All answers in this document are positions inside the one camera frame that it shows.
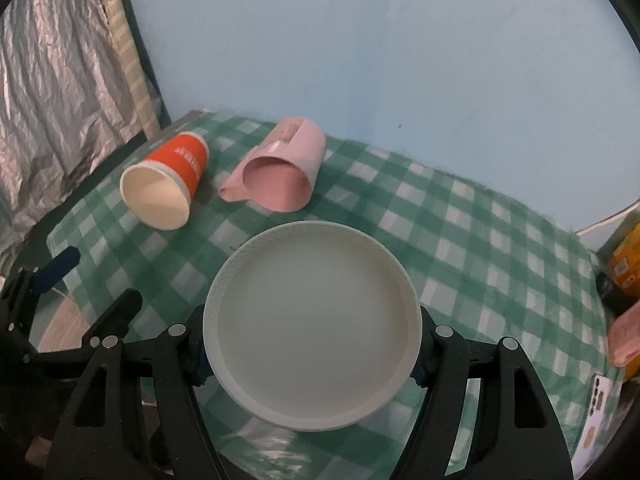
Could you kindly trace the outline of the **green paper cup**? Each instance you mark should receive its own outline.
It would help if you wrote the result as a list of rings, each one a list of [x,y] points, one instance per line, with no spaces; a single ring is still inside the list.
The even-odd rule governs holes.
[[[368,234],[297,221],[239,247],[210,286],[203,346],[244,410],[297,431],[341,429],[377,412],[416,365],[416,290]]]

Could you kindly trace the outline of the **orange paper cup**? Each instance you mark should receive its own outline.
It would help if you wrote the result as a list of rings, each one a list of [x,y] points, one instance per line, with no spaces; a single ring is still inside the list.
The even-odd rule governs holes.
[[[208,159],[209,148],[201,136],[179,132],[124,170],[119,179],[120,196],[147,226],[178,230],[189,221]]]

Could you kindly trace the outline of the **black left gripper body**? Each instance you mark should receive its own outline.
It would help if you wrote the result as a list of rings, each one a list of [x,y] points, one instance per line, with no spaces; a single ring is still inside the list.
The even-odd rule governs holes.
[[[1,413],[26,416],[53,410],[70,393],[109,336],[123,341],[142,307],[140,292],[125,290],[96,322],[55,286],[80,261],[69,247],[40,268],[17,270],[1,291]]]

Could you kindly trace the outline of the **white smartphone with stickers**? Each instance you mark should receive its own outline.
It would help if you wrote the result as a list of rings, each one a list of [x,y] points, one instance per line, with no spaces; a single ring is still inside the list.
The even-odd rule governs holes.
[[[572,456],[575,479],[581,479],[600,455],[608,440],[619,397],[620,384],[604,375],[593,375],[582,430]]]

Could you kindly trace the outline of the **pink drink bottle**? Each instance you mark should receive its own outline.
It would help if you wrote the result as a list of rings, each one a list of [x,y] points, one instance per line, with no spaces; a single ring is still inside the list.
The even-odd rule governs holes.
[[[623,367],[640,352],[640,306],[636,302],[613,322],[608,331],[608,357],[613,365]]]

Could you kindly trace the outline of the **green white checkered tablecloth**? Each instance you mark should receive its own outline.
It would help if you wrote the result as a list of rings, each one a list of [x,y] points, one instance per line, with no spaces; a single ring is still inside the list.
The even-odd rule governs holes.
[[[158,335],[206,297],[215,273],[252,236],[284,222],[252,203],[230,204],[217,188],[270,131],[269,122],[223,112],[184,124],[210,149],[189,222],[155,231],[120,198],[112,172],[53,228],[52,254],[80,251],[65,284],[88,321],[127,288],[143,306],[131,339]],[[598,259],[572,232],[478,183],[357,141],[331,138],[314,196],[300,220],[347,224],[402,263],[421,304],[465,338],[515,338],[544,384],[569,448],[576,448],[594,378],[614,385]],[[196,393],[217,451],[258,479],[385,479],[416,420],[424,393],[407,382],[360,424],[298,434],[250,416],[216,382]]]

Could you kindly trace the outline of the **orange juice bottle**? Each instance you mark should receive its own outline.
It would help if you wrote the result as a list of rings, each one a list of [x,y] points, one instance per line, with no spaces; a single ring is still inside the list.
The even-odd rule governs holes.
[[[623,292],[640,295],[640,224],[637,223],[605,260],[605,272]]]

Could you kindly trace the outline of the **pink plastic mug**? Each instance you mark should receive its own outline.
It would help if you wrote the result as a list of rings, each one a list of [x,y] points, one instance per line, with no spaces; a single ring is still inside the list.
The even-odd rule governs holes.
[[[228,203],[251,200],[274,212],[305,207],[326,154],[326,136],[303,117],[285,118],[241,160],[218,190]]]

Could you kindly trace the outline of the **silver foil curtain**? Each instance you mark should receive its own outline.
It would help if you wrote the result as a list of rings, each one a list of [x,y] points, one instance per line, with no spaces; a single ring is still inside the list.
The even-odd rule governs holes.
[[[1,0],[1,270],[108,156],[144,133],[104,0]]]

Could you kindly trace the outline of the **green striped fabric strip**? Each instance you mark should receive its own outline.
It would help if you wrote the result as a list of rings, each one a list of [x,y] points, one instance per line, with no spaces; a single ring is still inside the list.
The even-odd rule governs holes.
[[[144,74],[134,35],[126,17],[124,0],[104,0],[105,12],[127,87],[142,131],[148,140],[160,134],[160,122]]]

